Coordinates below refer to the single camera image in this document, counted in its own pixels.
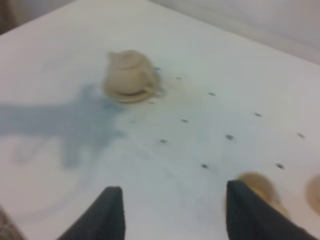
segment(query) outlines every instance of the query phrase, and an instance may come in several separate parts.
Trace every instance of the teapot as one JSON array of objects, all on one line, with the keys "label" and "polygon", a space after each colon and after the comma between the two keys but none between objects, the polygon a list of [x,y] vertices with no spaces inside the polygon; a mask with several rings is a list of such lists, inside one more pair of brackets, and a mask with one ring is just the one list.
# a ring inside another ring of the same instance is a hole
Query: teapot
[{"label": "teapot", "polygon": [[156,93],[157,77],[147,57],[135,50],[109,53],[105,93],[117,102],[133,103]]}]

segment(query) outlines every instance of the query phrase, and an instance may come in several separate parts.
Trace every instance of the blurry object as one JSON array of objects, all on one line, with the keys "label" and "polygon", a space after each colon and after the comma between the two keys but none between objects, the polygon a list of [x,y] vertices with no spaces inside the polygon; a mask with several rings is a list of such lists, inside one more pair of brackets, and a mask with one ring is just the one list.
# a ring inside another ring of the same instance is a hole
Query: blurry object
[{"label": "blurry object", "polygon": [[230,240],[316,240],[270,207],[243,181],[229,181],[226,194]]},{"label": "blurry object", "polygon": [[9,216],[0,207],[0,240],[24,240]]},{"label": "blurry object", "polygon": [[320,216],[320,175],[315,176],[306,187],[306,200],[313,211]]},{"label": "blurry object", "polygon": [[103,83],[105,93],[117,102],[134,103],[153,96],[157,77],[146,56],[135,50],[109,54],[108,78]]},{"label": "blurry object", "polygon": [[0,0],[0,34],[3,34],[16,27],[9,1]]},{"label": "blurry object", "polygon": [[289,218],[288,210],[279,203],[279,195],[274,185],[266,176],[255,172],[248,172],[240,175],[238,180],[244,182],[262,200],[286,218]]},{"label": "blurry object", "polygon": [[125,233],[122,189],[107,187],[58,240],[124,240]]}]

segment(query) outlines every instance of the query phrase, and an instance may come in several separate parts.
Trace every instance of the teapot lid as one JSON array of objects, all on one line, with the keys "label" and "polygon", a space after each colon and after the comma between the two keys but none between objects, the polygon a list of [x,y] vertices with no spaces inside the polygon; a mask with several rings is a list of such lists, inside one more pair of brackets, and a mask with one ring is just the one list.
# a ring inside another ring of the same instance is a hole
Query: teapot lid
[{"label": "teapot lid", "polygon": [[135,68],[144,60],[144,56],[135,50],[125,50],[119,53],[112,52],[110,57],[118,69]]}]

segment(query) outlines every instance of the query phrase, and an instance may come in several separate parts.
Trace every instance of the beige object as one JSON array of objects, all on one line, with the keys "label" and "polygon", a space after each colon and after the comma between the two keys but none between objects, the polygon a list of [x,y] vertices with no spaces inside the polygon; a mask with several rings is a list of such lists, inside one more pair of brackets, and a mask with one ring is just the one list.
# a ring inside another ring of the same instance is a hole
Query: beige object
[{"label": "beige object", "polygon": [[255,172],[249,172],[240,175],[238,179],[243,181],[252,191],[254,191],[271,207],[273,207],[286,218],[290,218],[288,210],[279,203],[278,194],[274,185],[266,176]]},{"label": "beige object", "polygon": [[135,50],[109,54],[105,93],[121,103],[145,100],[156,93],[157,77],[146,56]]},{"label": "beige object", "polygon": [[320,175],[315,176],[308,183],[306,199],[311,209],[320,215]]}]

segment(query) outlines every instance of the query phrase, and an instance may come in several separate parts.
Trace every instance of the white table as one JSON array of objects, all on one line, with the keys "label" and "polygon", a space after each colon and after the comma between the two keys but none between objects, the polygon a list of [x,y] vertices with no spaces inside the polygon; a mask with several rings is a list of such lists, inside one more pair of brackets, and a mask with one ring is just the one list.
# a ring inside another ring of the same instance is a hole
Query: white table
[{"label": "white table", "polygon": [[[126,49],[160,68],[163,95],[104,98],[106,54]],[[127,240],[226,240],[227,180],[257,171],[319,237],[319,92],[313,63],[144,0],[79,0],[0,37],[0,203],[54,240],[121,186]]]}]

